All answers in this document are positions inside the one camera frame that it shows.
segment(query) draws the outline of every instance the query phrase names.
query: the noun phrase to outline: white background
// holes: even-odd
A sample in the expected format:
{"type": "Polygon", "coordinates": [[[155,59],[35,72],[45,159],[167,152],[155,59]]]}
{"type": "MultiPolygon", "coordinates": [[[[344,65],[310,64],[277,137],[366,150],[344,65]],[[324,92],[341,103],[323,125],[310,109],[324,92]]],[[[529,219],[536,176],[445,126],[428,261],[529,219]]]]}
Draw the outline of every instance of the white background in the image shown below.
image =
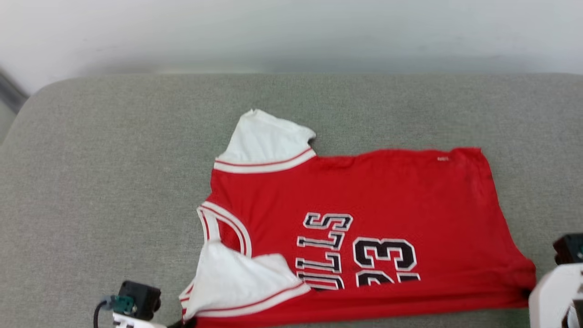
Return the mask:
{"type": "Polygon", "coordinates": [[[0,0],[0,69],[583,73],[583,1],[0,0]]]}

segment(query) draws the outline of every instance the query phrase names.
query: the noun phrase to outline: gray sofa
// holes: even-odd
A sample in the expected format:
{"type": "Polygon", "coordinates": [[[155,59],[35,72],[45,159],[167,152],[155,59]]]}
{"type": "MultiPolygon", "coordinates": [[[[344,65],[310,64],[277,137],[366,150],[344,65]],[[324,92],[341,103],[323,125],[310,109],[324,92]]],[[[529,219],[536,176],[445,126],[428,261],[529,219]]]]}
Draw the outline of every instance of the gray sofa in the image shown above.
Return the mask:
{"type": "MultiPolygon", "coordinates": [[[[251,108],[312,128],[320,155],[482,147],[539,278],[555,266],[552,241],[583,231],[583,76],[73,79],[31,97],[0,148],[0,326],[87,327],[127,279],[161,288],[154,321],[176,321],[203,242],[195,208],[251,108]]],[[[528,325],[515,309],[301,326],[528,325]]]]}

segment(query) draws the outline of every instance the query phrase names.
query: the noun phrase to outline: red jersey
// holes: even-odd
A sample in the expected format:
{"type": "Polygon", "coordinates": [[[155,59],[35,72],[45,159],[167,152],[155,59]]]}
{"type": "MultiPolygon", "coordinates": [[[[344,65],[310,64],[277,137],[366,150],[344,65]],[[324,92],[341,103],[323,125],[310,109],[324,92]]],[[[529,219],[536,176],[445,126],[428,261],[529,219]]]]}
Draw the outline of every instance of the red jersey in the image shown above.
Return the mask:
{"type": "Polygon", "coordinates": [[[275,326],[527,306],[486,158],[379,150],[320,157],[306,127],[241,117],[198,208],[207,242],[183,319],[275,326]]]}

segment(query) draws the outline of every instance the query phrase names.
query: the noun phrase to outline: chicago bulls jersey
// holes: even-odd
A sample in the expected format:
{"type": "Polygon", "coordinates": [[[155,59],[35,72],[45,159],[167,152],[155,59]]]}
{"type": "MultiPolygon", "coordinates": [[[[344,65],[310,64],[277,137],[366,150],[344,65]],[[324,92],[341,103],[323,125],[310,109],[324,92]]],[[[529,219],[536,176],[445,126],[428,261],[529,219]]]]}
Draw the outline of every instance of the chicago bulls jersey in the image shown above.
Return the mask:
{"type": "Polygon", "coordinates": [[[317,156],[313,131],[244,114],[197,209],[206,243],[185,321],[253,327],[527,305],[486,158],[385,149],[317,156]]]}

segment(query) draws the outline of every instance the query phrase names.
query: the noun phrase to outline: basketball jersey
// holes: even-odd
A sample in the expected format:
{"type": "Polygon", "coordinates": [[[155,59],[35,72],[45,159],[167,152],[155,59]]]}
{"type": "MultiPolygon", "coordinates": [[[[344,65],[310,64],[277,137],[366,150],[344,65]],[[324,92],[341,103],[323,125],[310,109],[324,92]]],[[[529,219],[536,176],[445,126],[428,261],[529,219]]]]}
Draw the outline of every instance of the basketball jersey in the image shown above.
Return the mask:
{"type": "Polygon", "coordinates": [[[477,148],[317,156],[315,133],[244,114],[197,209],[206,243],[180,295],[197,327],[257,327],[527,306],[477,148]]]}

